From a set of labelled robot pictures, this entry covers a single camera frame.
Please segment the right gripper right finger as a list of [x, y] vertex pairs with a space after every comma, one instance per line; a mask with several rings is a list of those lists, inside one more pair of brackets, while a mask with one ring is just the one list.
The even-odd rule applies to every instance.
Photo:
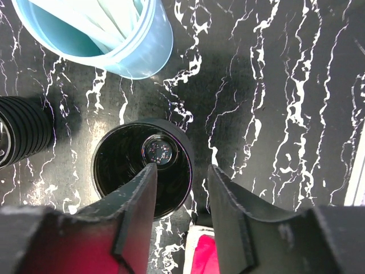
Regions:
[[208, 168], [221, 273], [363, 273], [364, 208], [276, 207]]

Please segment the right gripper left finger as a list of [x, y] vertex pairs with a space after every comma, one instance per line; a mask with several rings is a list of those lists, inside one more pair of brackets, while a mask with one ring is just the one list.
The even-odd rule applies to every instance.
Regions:
[[157, 167], [74, 215], [47, 206], [1, 207], [2, 273], [145, 273]]

